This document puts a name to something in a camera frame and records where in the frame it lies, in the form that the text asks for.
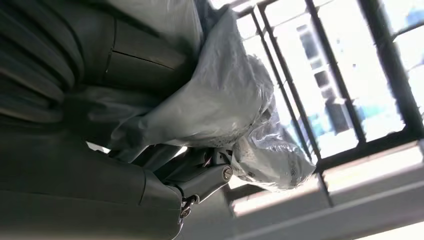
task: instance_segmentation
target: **window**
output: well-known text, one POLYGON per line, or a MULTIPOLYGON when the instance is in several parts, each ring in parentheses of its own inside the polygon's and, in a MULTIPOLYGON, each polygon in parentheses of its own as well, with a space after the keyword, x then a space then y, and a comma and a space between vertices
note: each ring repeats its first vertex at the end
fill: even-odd
POLYGON ((220 9, 224 5, 230 5, 235 12, 242 12, 261 1, 263 0, 209 0, 211 6, 215 9, 220 9))
POLYGON ((282 124, 317 165, 311 181, 280 193, 239 188, 244 182, 232 179, 236 194, 227 199, 236 215, 317 191, 332 207, 360 196, 350 195, 359 186, 379 191, 388 176, 406 171, 413 175, 399 185, 416 181, 423 168, 423 0, 232 2, 245 9, 237 22, 243 44, 274 82, 282 124))
POLYGON ((401 131, 405 124, 358 2, 334 0, 321 7, 318 14, 366 140, 401 131))
MULTIPOLYGON (((281 8, 286 11, 298 13, 303 9, 303 14, 284 22, 275 21, 279 23, 273 35, 287 62, 320 154, 325 158, 354 148, 358 139, 344 102, 338 101, 341 95, 311 15, 304 13, 303 1, 297 2, 297 5, 289 5, 289 1, 281 1, 281 8)), ((266 7, 265 13, 268 9, 270 13, 276 11, 273 4, 266 7)))

